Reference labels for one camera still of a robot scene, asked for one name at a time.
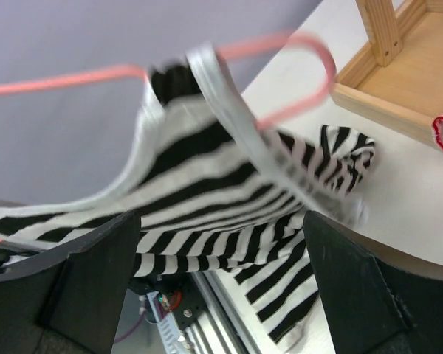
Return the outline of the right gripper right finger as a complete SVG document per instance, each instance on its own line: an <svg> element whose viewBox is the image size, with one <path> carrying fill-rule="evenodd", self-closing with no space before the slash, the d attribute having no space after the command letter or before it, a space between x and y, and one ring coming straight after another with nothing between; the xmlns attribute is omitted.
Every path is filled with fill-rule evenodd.
<svg viewBox="0 0 443 354"><path fill-rule="evenodd" d="M336 353L443 353L443 265L318 212L303 231Z"/></svg>

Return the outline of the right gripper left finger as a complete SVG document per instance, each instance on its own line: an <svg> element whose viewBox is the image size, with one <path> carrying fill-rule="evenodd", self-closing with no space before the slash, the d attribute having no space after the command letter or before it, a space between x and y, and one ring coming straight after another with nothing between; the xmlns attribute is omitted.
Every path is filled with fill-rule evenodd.
<svg viewBox="0 0 443 354"><path fill-rule="evenodd" d="M0 267L0 353L110 353L139 241L128 212Z"/></svg>

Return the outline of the black white striped tank top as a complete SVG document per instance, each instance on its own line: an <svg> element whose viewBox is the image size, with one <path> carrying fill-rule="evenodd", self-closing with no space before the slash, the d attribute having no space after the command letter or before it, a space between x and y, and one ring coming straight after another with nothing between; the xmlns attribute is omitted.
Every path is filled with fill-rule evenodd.
<svg viewBox="0 0 443 354"><path fill-rule="evenodd" d="M134 278L228 271L278 352L305 340L318 297L303 234L310 209L364 220L354 188L374 140L324 125L318 143L260 128L210 46L151 75L129 159L102 191L64 204L0 206L0 236L44 249L135 211Z"/></svg>

